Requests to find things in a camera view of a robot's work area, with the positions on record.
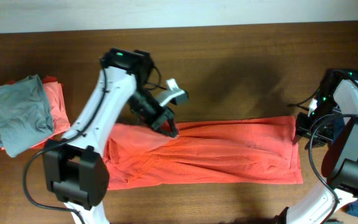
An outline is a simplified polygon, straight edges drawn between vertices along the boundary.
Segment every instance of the brown wooden surface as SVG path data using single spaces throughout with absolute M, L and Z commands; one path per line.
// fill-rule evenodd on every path
M 243 119 L 297 114 L 287 103 L 309 96 L 327 68 L 358 69 L 358 22 L 272 24 L 179 29 L 97 30 L 0 35 L 0 85 L 28 75 L 52 75 L 64 84 L 73 121 L 95 86 L 98 57 L 111 47 L 152 53 L 164 78 L 174 77 L 190 101 L 173 107 L 177 121 Z M 127 108 L 124 116 L 129 117 Z M 299 201 L 317 178 L 300 141 L 302 185 L 161 185 L 110 191 L 104 199 L 113 223 L 218 223 L 270 218 Z M 320 164 L 326 149 L 315 150 Z M 0 223 L 73 223 L 70 214 L 32 206 L 21 187 L 34 152 L 16 158 L 0 151 Z M 42 164 L 30 169 L 39 202 L 62 205 L 45 189 Z M 346 223 L 358 218 L 337 212 Z

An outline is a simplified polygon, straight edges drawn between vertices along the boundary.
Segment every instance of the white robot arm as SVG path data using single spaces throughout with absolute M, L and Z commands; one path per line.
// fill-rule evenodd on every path
M 167 81 L 168 89 L 163 88 L 165 91 L 157 98 L 144 88 L 155 69 L 147 52 L 112 49 L 101 59 L 101 66 L 98 84 L 74 125 L 62 136 L 62 141 L 47 141 L 45 149 L 36 153 L 24 171 L 23 186 L 27 198 L 38 207 L 72 212 L 77 224 L 109 223 L 102 203 L 109 173 L 102 157 L 124 105 L 128 103 L 132 112 L 154 131 L 175 137 L 174 114 L 166 104 L 188 99 L 187 92 L 180 89 L 174 79 Z M 170 130 L 162 128 L 166 122 Z M 68 209 L 41 205 L 29 195 L 28 167 L 40 155 L 43 155 L 48 190 L 55 193 Z
M 277 224 L 323 223 L 358 199 L 358 71 L 329 70 L 312 97 L 308 114 L 298 115 L 296 133 L 310 139 L 306 148 L 320 182 L 302 201 L 284 209 Z M 327 142 L 333 143 L 321 168 L 324 178 L 314 166 L 311 149 Z

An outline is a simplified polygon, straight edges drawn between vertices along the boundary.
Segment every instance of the gray cloth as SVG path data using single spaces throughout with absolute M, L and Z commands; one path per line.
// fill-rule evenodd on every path
M 38 75 L 0 86 L 0 146 L 16 157 L 53 134 L 53 119 Z

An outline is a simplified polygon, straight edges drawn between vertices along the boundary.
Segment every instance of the black cable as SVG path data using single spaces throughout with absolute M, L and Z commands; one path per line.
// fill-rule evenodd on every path
M 343 71 L 343 70 L 333 70 L 333 72 L 341 72 L 344 76 L 347 77 L 347 79 L 349 79 L 358 88 L 358 83 L 349 74 L 347 74 L 345 71 Z M 320 124 L 317 125 L 317 127 L 314 129 L 313 133 L 310 136 L 309 148 L 308 148 L 310 166 L 311 166 L 314 174 L 320 180 L 320 182 L 332 193 L 332 195 L 334 196 L 334 199 L 335 199 L 335 203 L 334 203 L 333 208 L 331 209 L 330 213 L 327 215 L 327 217 L 321 223 L 325 223 L 331 217 L 331 215 L 335 212 L 335 210 L 336 210 L 336 208 L 337 208 L 337 206 L 338 206 L 340 201 L 339 201 L 339 198 L 338 198 L 336 192 L 334 191 L 334 189 L 332 189 L 331 186 L 329 186 L 328 183 L 322 178 L 322 176 L 317 171 L 316 166 L 314 165 L 313 154 L 312 154 L 313 139 L 314 139 L 314 136 L 319 131 L 320 127 L 322 127 L 324 124 L 326 124 L 326 123 L 328 123 L 330 121 L 334 121 L 335 119 L 338 119 L 338 118 L 347 118 L 347 117 L 358 117 L 358 114 L 340 114 L 340 115 L 328 116 Z
M 306 108 L 306 107 L 304 107 L 304 106 L 301 106 L 303 103 L 306 103 L 307 101 L 309 101 L 310 99 L 312 99 L 314 96 L 316 96 L 316 94 L 317 94 L 317 92 L 318 92 L 318 90 L 320 89 L 320 86 L 317 88 L 317 90 L 316 91 L 314 91 L 314 93 L 311 95 L 311 96 L 309 96 L 307 99 L 305 99 L 305 100 L 303 100 L 303 101 L 301 101 L 301 102 L 299 102 L 299 103 L 290 103 L 290 104 L 288 104 L 287 106 L 290 106 L 290 107 L 292 107 L 292 106 L 297 106 L 297 107 L 299 107 L 299 108 L 302 108 L 302 109 L 304 109 L 304 110 L 309 110 L 309 108 Z
M 146 84 L 155 86 L 156 88 L 160 88 L 160 89 L 162 89 L 162 90 L 167 90 L 167 88 L 162 87 L 162 86 L 159 86 L 159 85 L 157 85 L 157 84 L 155 84 L 155 83 L 149 83 L 149 82 L 147 82 Z
M 41 156 L 42 154 L 48 152 L 48 151 L 51 151 L 52 149 L 55 149 L 57 147 L 61 147 L 69 142 L 72 142 L 74 141 L 75 139 L 77 139 L 78 137 L 80 137 L 88 128 L 89 126 L 91 125 L 91 123 L 93 122 L 93 120 L 95 119 L 96 115 L 98 114 L 98 111 L 102 105 L 102 102 L 104 100 L 104 97 L 106 95 L 106 92 L 107 92 L 107 75 L 106 75 L 106 71 L 104 69 L 104 67 L 102 66 L 102 63 L 103 63 L 103 60 L 101 59 L 100 60 L 100 63 L 101 63 L 101 67 L 102 67 L 102 71 L 103 71 L 103 77 L 104 77 L 104 88 L 103 88 L 103 93 L 102 93 L 102 97 L 100 98 L 100 101 L 98 103 L 98 105 L 96 106 L 96 109 L 95 111 L 93 112 L 92 114 L 92 117 L 91 119 L 87 122 L 87 124 L 84 126 L 84 128 L 81 130 L 81 131 L 78 131 L 78 133 L 73 136 L 72 138 L 70 139 L 65 139 L 65 140 L 62 140 L 59 144 L 57 145 L 54 145 L 52 147 L 47 147 L 47 148 L 44 148 L 42 150 L 40 150 L 39 152 L 35 153 L 31 158 L 30 160 L 27 162 L 27 164 L 25 165 L 24 167 L 24 171 L 23 171 L 23 178 L 22 178 L 22 185 L 23 185 L 23 191 L 24 191 L 24 194 L 25 196 L 27 197 L 27 199 L 33 204 L 35 205 L 36 207 L 39 207 L 39 208 L 44 208 L 44 209 L 49 209 L 49 210 L 55 210 L 55 211 L 61 211 L 61 212 L 73 212 L 81 221 L 82 224 L 85 224 L 85 221 L 83 219 L 83 217 L 81 216 L 80 212 L 75 210 L 75 209 L 71 209 L 71 208 L 63 208 L 63 207 L 54 207 L 54 206 L 49 206 L 49 205 L 42 205 L 41 203 L 38 203 L 36 202 L 30 195 L 29 193 L 29 190 L 27 188 L 27 173 L 29 171 L 29 168 L 30 168 L 30 165 L 31 163 L 36 159 L 38 158 L 39 156 Z
M 326 118 L 326 117 L 328 117 L 328 116 L 332 116 L 332 115 L 334 115 L 334 114 L 326 114 L 326 115 L 324 115 L 324 116 L 322 116 L 322 117 L 316 119 L 316 121 L 314 121 L 313 124 L 310 126 L 309 132 L 311 133 L 311 130 L 313 129 L 313 126 L 316 125 L 319 120 L 321 120 L 321 119 L 323 119 L 323 118 Z
M 166 88 L 160 86 L 160 85 L 161 85 L 161 80 L 162 80 L 162 75 L 161 75 L 161 73 L 160 73 L 160 70 L 159 70 L 156 66 L 154 66 L 153 69 L 155 69 L 155 70 L 157 71 L 157 73 L 158 73 L 158 83 L 157 83 L 157 84 L 154 84 L 154 83 L 149 83 L 149 82 L 147 82 L 146 84 L 152 85 L 152 86 L 154 86 L 154 87 L 153 87 L 153 88 L 144 88 L 144 89 L 145 89 L 145 90 L 149 90 L 149 91 L 150 91 L 150 90 L 155 90 L 155 89 L 157 89 L 157 88 L 166 89 Z

